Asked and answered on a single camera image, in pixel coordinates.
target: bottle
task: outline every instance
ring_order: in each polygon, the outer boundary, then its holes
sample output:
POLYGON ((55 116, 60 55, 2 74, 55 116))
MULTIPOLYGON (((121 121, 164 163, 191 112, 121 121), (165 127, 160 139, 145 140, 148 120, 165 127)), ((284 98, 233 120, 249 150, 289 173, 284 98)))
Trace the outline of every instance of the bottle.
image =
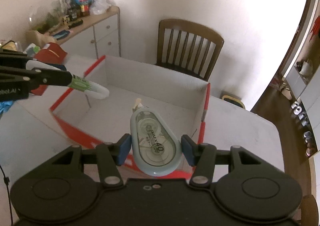
POLYGON ((153 109, 137 99, 130 119, 133 158, 139 169, 151 176, 173 172, 181 161, 181 144, 153 109))
POLYGON ((89 1, 83 1, 82 5, 80 5, 81 9, 81 16, 88 16, 90 15, 89 11, 89 1))
POLYGON ((70 21, 75 21, 75 20, 77 20, 77 11, 76 11, 76 9, 74 8, 74 9, 69 9, 68 10, 68 15, 69 15, 69 17, 70 17, 70 21))

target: screw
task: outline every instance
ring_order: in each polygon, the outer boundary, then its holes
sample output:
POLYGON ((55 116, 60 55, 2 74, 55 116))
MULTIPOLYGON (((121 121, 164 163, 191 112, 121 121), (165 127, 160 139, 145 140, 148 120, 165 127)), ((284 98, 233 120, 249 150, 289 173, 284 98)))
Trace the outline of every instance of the screw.
POLYGON ((209 179, 206 178, 205 176, 198 175, 198 176, 195 176, 194 178, 192 178, 192 181, 196 184, 205 184, 209 181, 209 179))
POLYGON ((151 191, 151 190, 152 190, 152 187, 151 187, 150 185, 145 185, 145 186, 143 187, 143 189, 146 190, 146 191, 151 191))
POLYGON ((157 184, 157 183, 156 183, 156 184, 153 184, 153 185, 152 185, 152 188, 153 188, 153 189, 159 189, 159 188, 161 188, 161 184, 157 184))
POLYGON ((104 179, 104 182, 106 184, 118 184, 120 183, 120 181, 121 181, 120 178, 117 176, 108 176, 104 179))

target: red bag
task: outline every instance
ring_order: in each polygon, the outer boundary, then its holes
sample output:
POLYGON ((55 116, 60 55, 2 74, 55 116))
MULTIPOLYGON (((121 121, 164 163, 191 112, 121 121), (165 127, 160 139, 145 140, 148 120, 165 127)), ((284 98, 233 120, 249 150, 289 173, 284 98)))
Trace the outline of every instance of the red bag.
MULTIPOLYGON (((67 53, 58 44, 49 42, 34 58, 43 63, 62 64, 66 55, 67 53)), ((46 89, 47 85, 40 85, 37 89, 31 90, 31 93, 41 96, 46 89)))

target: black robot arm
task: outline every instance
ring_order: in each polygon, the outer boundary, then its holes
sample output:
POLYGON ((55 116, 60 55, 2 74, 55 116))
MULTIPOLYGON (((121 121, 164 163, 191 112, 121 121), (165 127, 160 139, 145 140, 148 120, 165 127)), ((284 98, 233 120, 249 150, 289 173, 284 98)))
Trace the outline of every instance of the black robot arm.
POLYGON ((189 183, 124 183, 116 166, 130 151, 129 134, 95 149, 70 146, 14 183, 16 225, 297 225, 290 217, 302 191, 290 176, 240 146, 217 150, 187 135, 181 146, 195 167, 189 183), (97 164, 100 182, 83 173, 85 164, 97 164), (228 165, 229 173, 212 183, 216 165, 228 165))

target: open cardboard box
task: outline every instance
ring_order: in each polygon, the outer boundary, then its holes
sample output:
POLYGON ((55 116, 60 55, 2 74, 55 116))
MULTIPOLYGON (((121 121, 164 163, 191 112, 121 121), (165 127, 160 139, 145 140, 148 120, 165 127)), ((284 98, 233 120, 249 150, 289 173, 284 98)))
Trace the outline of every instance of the open cardboard box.
MULTIPOLYGON (((117 142, 130 133, 130 117, 135 100, 156 110, 177 139, 189 135, 202 143, 210 83, 159 66, 123 58, 102 56, 84 74, 110 91, 109 97, 87 98, 68 89, 50 108, 66 135, 86 148, 103 142, 117 142)), ((125 165, 139 170, 132 155, 125 165)), ((192 168, 183 157, 169 177, 189 178, 192 168)))

